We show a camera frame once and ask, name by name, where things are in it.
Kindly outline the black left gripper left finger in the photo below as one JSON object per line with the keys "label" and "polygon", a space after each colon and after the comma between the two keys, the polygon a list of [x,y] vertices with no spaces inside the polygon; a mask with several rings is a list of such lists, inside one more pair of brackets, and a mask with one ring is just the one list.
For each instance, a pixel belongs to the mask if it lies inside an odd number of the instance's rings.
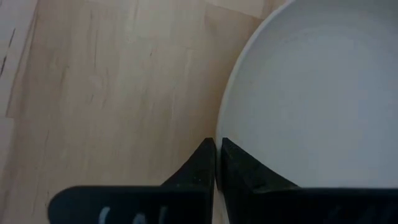
{"label": "black left gripper left finger", "polygon": [[211,223],[216,146],[204,139],[190,158],[158,186],[82,185],[57,193],[48,220],[79,223]]}

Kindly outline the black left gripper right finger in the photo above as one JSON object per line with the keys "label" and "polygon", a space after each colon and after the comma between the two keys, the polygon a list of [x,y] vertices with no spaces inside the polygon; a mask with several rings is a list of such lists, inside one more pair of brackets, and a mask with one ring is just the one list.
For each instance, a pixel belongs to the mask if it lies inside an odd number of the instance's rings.
{"label": "black left gripper right finger", "polygon": [[397,223],[397,189],[299,187],[228,138],[221,181],[230,223]]}

